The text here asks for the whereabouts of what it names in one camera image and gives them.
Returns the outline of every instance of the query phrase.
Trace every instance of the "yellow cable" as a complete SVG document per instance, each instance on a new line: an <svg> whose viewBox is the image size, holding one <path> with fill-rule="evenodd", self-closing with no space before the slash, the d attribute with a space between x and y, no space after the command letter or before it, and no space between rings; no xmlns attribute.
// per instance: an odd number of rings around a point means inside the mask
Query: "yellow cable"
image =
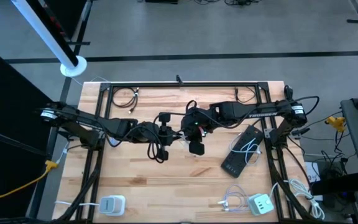
<svg viewBox="0 0 358 224"><path fill-rule="evenodd" d="M19 190L22 190L22 189L24 189L24 188L26 188L26 187L28 187L28 186L30 186L30 185L32 185L32 184L38 182L40 179L44 178L44 177L48 174L48 172L49 172L51 169L57 167L57 164L54 163L54 162L52 162L52 161L46 161L45 164L47 165L47 167L46 167L46 169L45 169L45 172L44 172L40 177L38 177L37 179L35 179L35 180L33 180L33 181L31 181L31 182L29 182L29 183L23 185L22 187L18 187L18 188L14 189L14 190L12 190L12 191L6 193L6 194L0 195L0 198L6 197L6 196L8 196L8 195L10 195L10 194L13 194L14 192L17 192L17 191L19 191Z"/></svg>

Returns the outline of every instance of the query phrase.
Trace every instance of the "metal bracket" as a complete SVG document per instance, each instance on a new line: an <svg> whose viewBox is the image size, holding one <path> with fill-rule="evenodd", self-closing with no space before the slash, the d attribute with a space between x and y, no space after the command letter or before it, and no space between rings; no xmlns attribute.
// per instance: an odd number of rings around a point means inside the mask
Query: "metal bracket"
<svg viewBox="0 0 358 224"><path fill-rule="evenodd" d="M270 132L271 131L273 131L273 128L265 128L264 129L265 138L270 139Z"/></svg>
<svg viewBox="0 0 358 224"><path fill-rule="evenodd" d="M183 81L181 80L179 75L177 75L177 82L179 83L179 86L183 85Z"/></svg>
<svg viewBox="0 0 358 224"><path fill-rule="evenodd" d="M258 86L261 87L263 90L269 90L269 84L267 82L258 82Z"/></svg>
<svg viewBox="0 0 358 224"><path fill-rule="evenodd" d="M111 86L110 83L100 83L99 91L104 92Z"/></svg>
<svg viewBox="0 0 358 224"><path fill-rule="evenodd" d="M265 128L264 129L264 133L265 133L265 138L270 139L270 132L273 131L274 128ZM288 137L292 138L292 139L296 139L299 140L302 138L301 134L289 134Z"/></svg>

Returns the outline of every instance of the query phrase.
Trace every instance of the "black curtain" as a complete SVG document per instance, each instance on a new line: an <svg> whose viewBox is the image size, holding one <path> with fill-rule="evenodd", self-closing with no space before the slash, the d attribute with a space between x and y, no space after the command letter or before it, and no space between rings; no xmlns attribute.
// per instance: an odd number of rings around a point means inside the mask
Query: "black curtain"
<svg viewBox="0 0 358 224"><path fill-rule="evenodd" d="M46 151L50 126L37 108L51 99L0 57L0 134ZM0 141L0 195L39 177L45 156ZM35 184L0 199L0 218L24 217Z"/></svg>

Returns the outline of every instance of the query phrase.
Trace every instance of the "white pole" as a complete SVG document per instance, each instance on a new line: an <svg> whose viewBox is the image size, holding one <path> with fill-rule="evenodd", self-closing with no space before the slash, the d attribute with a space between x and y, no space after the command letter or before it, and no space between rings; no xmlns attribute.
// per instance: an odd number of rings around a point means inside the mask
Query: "white pole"
<svg viewBox="0 0 358 224"><path fill-rule="evenodd" d="M11 0L20 13L30 23L42 40L47 44L49 49L56 55L59 61L62 63L60 71L64 76L75 77L83 73L86 69L86 60L83 57L76 56L77 60L74 62L70 60L69 56L60 47L53 35L45 27L41 19L31 8L26 0Z"/></svg>

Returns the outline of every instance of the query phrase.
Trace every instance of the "white charger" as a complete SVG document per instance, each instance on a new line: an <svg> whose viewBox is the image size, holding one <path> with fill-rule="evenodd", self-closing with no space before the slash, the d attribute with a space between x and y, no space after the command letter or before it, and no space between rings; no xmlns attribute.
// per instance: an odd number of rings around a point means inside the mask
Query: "white charger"
<svg viewBox="0 0 358 224"><path fill-rule="evenodd" d="M99 204L99 213L112 217L124 215L125 201L125 197L122 195L102 197Z"/></svg>

